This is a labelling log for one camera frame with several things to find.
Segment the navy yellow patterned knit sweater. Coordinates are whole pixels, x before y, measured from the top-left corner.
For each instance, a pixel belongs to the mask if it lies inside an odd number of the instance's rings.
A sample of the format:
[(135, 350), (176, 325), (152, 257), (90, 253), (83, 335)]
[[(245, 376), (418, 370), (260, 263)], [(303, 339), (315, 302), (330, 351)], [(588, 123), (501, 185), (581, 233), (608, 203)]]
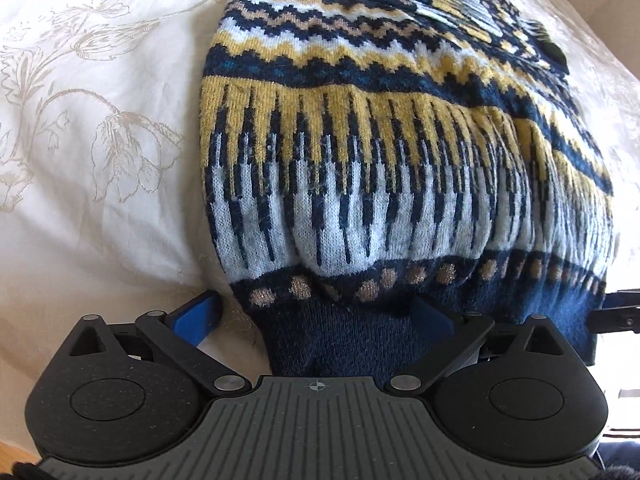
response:
[(279, 376), (387, 382), (412, 300), (552, 319), (586, 364), (613, 188), (508, 0), (228, 0), (200, 121), (209, 229)]

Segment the cream embroidered bedspread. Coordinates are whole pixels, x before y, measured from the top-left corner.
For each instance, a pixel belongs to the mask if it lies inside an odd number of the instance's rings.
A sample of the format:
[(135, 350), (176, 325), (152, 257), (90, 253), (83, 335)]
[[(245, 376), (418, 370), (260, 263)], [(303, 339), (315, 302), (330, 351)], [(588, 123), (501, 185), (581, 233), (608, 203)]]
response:
[(210, 239), (200, 85), (227, 0), (1, 0), (1, 441), (84, 313), (125, 322), (213, 288), (206, 353), (250, 379), (269, 334)]

